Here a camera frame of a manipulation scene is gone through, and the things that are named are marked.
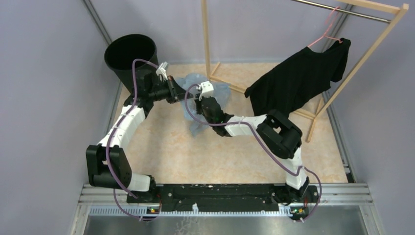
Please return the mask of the aluminium frame rail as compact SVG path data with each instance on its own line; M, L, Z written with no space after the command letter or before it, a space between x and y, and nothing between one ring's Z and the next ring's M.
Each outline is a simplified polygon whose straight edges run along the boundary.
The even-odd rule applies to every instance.
M276 217L293 220L303 220L309 214L315 213L318 209L325 207L365 207L373 205L373 198L366 184L360 183L324 183L322 185L312 184L318 189L316 203L303 205L295 203L283 206L278 211L262 212L200 212L197 205L193 205L191 211L162 212L161 205L150 204L129 204L129 196L122 190L98 188L84 185L78 200L74 217L74 223L79 224L85 221L88 216L127 216L133 215L153 220L155 218L167 217Z

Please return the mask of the wooden clothes rack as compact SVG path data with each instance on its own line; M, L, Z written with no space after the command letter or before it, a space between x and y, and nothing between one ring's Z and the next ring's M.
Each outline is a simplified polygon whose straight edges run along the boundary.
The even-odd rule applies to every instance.
M247 88L230 86L230 89L240 92L250 99L255 115L262 115L271 109L277 109L285 117L295 113L312 120L306 142L311 141L315 123L319 116L328 108L338 93L409 9L409 5L406 3L401 7L369 0L346 0L344 3L394 14L392 20L386 20L355 11L348 10L345 12L349 15L383 21L388 24L384 32L361 57L346 78L343 78L343 76L346 70L351 40L345 37L333 37L324 32L317 40L277 64ZM339 81L342 83L329 101L320 100L315 114L303 109L303 106L309 100L329 90L332 82Z

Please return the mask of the black trash bin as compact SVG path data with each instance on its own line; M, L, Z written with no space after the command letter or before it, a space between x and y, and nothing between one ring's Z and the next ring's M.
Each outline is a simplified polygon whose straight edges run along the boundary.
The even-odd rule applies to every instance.
M147 64L149 61L157 65L157 46L148 36L142 34L130 34L113 41L105 50L104 61L120 79L124 87L133 93L132 63L135 59L142 59L135 64L137 77L149 71L155 73L156 68Z

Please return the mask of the blue plastic trash bag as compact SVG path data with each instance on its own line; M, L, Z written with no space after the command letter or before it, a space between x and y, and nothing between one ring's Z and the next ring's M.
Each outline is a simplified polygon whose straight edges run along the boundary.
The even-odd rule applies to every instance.
M181 106L184 109L184 118L191 121L190 133L193 137L201 133L203 130L211 127L214 132L222 137L230 137L230 134L226 131L224 126L220 126L220 123L226 123L232 117L232 115L225 114L223 108L229 101L231 91L230 85L221 82L211 82L214 87L212 97L207 98L207 115L196 114L195 99L198 99L199 91L197 86L208 81L208 79L198 73L190 73L185 78L178 81L178 84L188 90L194 97L188 97L186 100L181 101Z

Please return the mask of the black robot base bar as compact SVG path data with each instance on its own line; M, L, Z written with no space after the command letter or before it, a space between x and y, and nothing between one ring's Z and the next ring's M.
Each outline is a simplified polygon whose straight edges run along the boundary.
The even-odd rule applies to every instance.
M163 184L148 192L135 191L129 204L161 205L162 212L276 212L283 206L316 203L318 189L295 192L285 184Z

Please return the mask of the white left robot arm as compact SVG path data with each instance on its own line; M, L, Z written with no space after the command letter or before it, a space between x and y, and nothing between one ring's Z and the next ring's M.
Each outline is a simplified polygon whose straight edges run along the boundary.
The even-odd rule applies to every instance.
M121 114L108 134L86 150L88 178L91 186L122 189L130 196L152 202L157 189L150 175L135 174L126 157L129 142L145 121L154 102L165 100L170 104L193 95L179 86L172 76L147 74L136 77L132 94L125 100Z

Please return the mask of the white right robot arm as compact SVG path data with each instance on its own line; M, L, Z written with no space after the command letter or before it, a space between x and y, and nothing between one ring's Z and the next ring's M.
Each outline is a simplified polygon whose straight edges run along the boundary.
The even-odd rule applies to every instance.
M309 178L301 157L302 131L276 110L255 117L225 113L214 97L195 99L196 112L222 137L254 136L266 153L286 172L287 196L294 202L307 195Z

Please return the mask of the black t-shirt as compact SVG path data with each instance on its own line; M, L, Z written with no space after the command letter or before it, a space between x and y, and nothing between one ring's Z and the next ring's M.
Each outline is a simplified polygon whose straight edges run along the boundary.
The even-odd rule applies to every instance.
M288 117L328 90L343 78L350 46L349 39L341 38L321 53L305 47L262 75L244 92L254 115L277 110Z

